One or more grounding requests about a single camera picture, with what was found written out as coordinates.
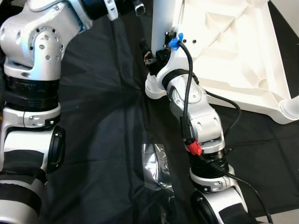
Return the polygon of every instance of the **silver foil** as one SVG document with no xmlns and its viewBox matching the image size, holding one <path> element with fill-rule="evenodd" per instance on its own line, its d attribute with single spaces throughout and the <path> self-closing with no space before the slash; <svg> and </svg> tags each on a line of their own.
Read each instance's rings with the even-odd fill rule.
<svg viewBox="0 0 299 224">
<path fill-rule="evenodd" d="M 163 145 L 143 144 L 142 164 L 145 187 L 151 190 L 164 189 L 173 194 L 168 161 Z"/>
</svg>

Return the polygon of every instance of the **wire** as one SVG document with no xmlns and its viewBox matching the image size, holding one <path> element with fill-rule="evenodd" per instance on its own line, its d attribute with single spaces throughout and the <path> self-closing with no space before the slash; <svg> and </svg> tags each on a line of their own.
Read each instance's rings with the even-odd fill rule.
<svg viewBox="0 0 299 224">
<path fill-rule="evenodd" d="M 230 130 L 231 130 L 231 129 L 232 129 L 232 128 L 239 122 L 239 120 L 240 120 L 240 118 L 241 118 L 241 115 L 242 115 L 241 108 L 239 107 L 239 105 L 238 105 L 236 102 L 234 102 L 234 101 L 232 101 L 232 100 L 230 100 L 230 99 L 227 99 L 227 98 L 218 96 L 218 95 L 213 94 L 213 93 L 208 92 L 208 91 L 206 91 L 206 93 L 207 93 L 208 95 L 210 95 L 211 97 L 214 97 L 214 98 L 217 98 L 217 99 L 221 99 L 221 100 L 223 100 L 223 101 L 228 102 L 229 104 L 233 105 L 233 106 L 237 109 L 237 114 L 238 114 L 238 115 L 237 115 L 235 121 L 234 121 L 234 122 L 229 126 L 229 128 L 224 132 L 224 138 L 226 138 L 227 135 L 229 134 Z"/>
<path fill-rule="evenodd" d="M 191 54 L 188 51 L 187 47 L 181 41 L 178 41 L 177 44 L 185 52 L 187 59 L 188 59 L 188 64 L 189 64 L 189 75 L 188 75 L 188 81 L 187 81 L 187 86 L 186 86 L 184 111 L 183 111 L 183 116 L 188 116 L 189 93 L 190 93 L 190 87 L 191 87 L 191 81 L 192 81 L 192 75 L 193 75 L 193 60 L 192 60 Z"/>
<path fill-rule="evenodd" d="M 263 200 L 262 200 L 260 194 L 258 193 L 258 191 L 257 191 L 257 190 L 256 190 L 250 183 L 248 183 L 248 182 L 246 182 L 246 181 L 244 181 L 244 180 L 242 180 L 242 179 L 236 177 L 236 176 L 233 175 L 233 174 L 230 174 L 229 172 L 227 172 L 227 171 L 221 169 L 220 167 L 218 167 L 218 166 L 216 166 L 216 165 L 214 165 L 214 164 L 212 164 L 212 163 L 209 163 L 203 156 L 201 156 L 201 159 L 202 159 L 206 164 L 208 164 L 209 166 L 211 166 L 213 169 L 217 170 L 218 172 L 222 173 L 223 175 L 228 176 L 228 177 L 230 177 L 230 178 L 232 178 L 232 179 L 235 179 L 236 181 L 239 181 L 239 182 L 244 183 L 244 184 L 246 184 L 247 186 L 249 186 L 249 187 L 252 189 L 252 191 L 255 193 L 257 199 L 259 200 L 259 202 L 261 203 L 261 205 L 262 205 L 262 207 L 263 207 L 263 210 L 264 210 L 264 212 L 266 213 L 266 217 L 267 217 L 267 219 L 268 219 L 268 222 L 271 223 L 271 224 L 273 223 L 271 214 L 270 214 L 269 210 L 267 209 L 267 207 L 265 206 L 265 204 L 264 204 L 264 202 L 263 202 Z"/>
</svg>

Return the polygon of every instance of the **white plastic stand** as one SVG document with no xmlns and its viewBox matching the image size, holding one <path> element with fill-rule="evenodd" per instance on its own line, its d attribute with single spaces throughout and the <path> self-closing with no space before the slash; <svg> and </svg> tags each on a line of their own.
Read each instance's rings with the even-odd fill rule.
<svg viewBox="0 0 299 224">
<path fill-rule="evenodd" d="M 174 11 L 160 10 L 166 4 Z M 204 89 L 280 124 L 298 120 L 298 98 L 290 97 L 267 0 L 155 0 L 155 50 L 163 48 L 164 33 L 171 27 L 184 34 Z M 178 67 L 188 69 L 185 55 L 181 49 L 171 50 L 168 64 L 157 75 L 157 92 L 164 91 L 166 72 Z M 229 106 L 214 98 L 209 102 Z"/>
</svg>

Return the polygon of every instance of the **black tablecloth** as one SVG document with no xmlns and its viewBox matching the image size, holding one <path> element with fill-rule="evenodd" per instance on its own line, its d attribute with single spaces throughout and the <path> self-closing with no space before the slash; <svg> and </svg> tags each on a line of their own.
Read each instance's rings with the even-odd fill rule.
<svg viewBox="0 0 299 224">
<path fill-rule="evenodd" d="M 167 98 L 144 94 L 147 71 L 139 40 L 151 40 L 152 3 L 146 15 L 133 13 L 111 22 L 107 17 L 68 45 L 62 65 L 59 98 L 61 124 L 67 131 L 63 166 L 49 175 L 41 223 L 158 224 L 161 208 L 170 224 L 194 224 L 189 198 L 189 161 L 179 123 Z M 298 95 L 298 37 L 270 3 L 291 95 Z M 214 106 L 223 128 L 235 110 Z M 243 112 L 226 139 L 236 175 L 250 182 L 271 213 L 299 208 L 298 122 L 279 125 L 266 115 Z M 141 146 L 164 144 L 175 191 L 144 186 Z M 241 185 L 250 212 L 263 216 L 252 192 Z"/>
</svg>

